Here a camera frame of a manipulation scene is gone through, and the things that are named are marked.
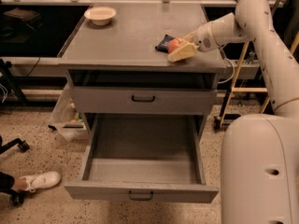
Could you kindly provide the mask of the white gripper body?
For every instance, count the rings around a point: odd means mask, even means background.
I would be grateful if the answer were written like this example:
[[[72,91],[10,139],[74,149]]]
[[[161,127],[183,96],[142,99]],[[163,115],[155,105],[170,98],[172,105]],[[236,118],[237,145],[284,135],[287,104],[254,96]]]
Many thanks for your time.
[[[218,47],[218,43],[216,42],[212,31],[211,22],[205,23],[194,31],[193,43],[201,52],[209,52]]]

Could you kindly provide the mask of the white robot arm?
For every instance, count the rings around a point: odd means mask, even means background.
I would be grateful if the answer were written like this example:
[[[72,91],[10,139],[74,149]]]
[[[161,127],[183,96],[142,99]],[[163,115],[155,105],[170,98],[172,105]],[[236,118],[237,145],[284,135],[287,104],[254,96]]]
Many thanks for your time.
[[[273,109],[233,121],[221,145],[221,224],[299,224],[299,63],[273,26],[267,0],[236,0],[169,54],[171,62],[252,42]]]

